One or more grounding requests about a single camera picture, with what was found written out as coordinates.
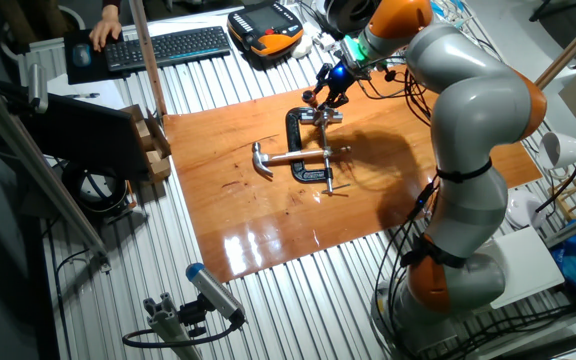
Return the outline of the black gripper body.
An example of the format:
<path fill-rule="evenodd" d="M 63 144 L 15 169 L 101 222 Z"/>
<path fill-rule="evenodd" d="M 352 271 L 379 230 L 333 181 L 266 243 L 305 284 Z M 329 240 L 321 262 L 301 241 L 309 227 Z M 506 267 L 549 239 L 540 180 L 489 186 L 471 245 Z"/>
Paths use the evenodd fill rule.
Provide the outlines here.
<path fill-rule="evenodd" d="M 326 76 L 329 94 L 339 95 L 345 93 L 359 78 L 360 75 L 352 70 L 345 62 L 339 61 L 330 69 Z"/>

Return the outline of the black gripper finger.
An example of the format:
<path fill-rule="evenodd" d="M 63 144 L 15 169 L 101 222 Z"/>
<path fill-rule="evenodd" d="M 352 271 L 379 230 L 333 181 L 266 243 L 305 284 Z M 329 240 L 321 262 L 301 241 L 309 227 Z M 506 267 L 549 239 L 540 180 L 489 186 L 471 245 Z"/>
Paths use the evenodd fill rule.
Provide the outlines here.
<path fill-rule="evenodd" d="M 319 93 L 328 84 L 328 74 L 332 70 L 330 63 L 324 63 L 316 75 L 315 92 Z"/>
<path fill-rule="evenodd" d="M 325 101 L 320 105 L 321 109 L 336 109 L 343 106 L 349 102 L 348 97 L 344 92 L 330 92 L 326 97 Z"/>

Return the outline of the person's bare hand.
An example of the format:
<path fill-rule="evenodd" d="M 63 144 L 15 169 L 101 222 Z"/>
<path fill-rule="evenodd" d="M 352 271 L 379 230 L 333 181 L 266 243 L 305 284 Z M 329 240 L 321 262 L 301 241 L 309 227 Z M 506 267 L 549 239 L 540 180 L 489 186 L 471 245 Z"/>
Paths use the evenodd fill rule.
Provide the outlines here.
<path fill-rule="evenodd" d="M 89 34 L 93 50 L 101 52 L 106 46 L 107 38 L 117 40 L 122 31 L 119 21 L 119 7 L 107 4 L 102 8 L 101 20 L 93 27 Z"/>

